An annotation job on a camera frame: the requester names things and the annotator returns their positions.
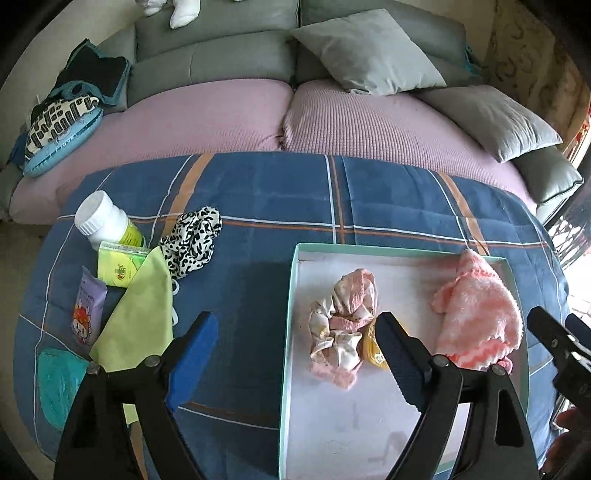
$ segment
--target human hand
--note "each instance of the human hand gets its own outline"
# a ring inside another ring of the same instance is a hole
[[[571,408],[556,417],[556,425],[567,429],[568,432],[560,435],[548,449],[546,461],[542,466],[545,473],[564,466],[580,443],[583,432],[591,431],[591,418],[583,415],[578,409]]]

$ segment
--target pink fluffy cloth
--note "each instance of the pink fluffy cloth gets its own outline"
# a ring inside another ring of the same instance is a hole
[[[461,368],[498,363],[511,373],[507,355],[521,344],[523,322],[511,292],[484,258],[464,250],[456,279],[435,293],[431,308],[444,314],[437,353]]]

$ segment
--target white bottle cap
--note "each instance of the white bottle cap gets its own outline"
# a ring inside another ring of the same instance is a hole
[[[112,209],[113,201],[106,192],[97,190],[80,204],[74,217],[74,224],[84,235],[92,235],[109,220]]]

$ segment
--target blue plaid blanket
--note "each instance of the blue plaid blanket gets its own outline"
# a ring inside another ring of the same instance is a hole
[[[181,280],[174,297],[187,330],[202,310],[220,320],[220,339],[191,402],[176,419],[211,479],[277,476],[285,317],[294,247],[300,242],[377,245],[505,257],[524,312],[542,305],[563,320],[567,283],[544,228],[515,196],[473,180],[374,160],[292,153],[203,154],[103,170],[71,195],[41,252],[19,316],[14,348],[21,417],[54,459],[60,432],[40,409],[35,370],[45,348],[81,354],[72,308],[82,265],[96,252],[73,225],[91,192],[103,189],[152,247],[179,213],[211,205],[223,218],[213,259]],[[103,318],[122,290],[110,289]],[[554,406],[549,353],[527,335],[528,423],[541,460]],[[150,476],[156,478],[147,460]]]

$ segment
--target pink sofa cover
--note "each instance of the pink sofa cover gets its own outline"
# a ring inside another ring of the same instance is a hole
[[[74,153],[14,191],[17,223],[51,224],[90,173],[149,158],[202,152],[275,151],[293,91],[277,80],[224,80],[169,90],[104,117]]]
[[[352,95],[332,80],[301,85],[284,121],[284,148],[375,158],[478,180],[535,202],[511,162],[500,164],[449,118],[409,93]]]

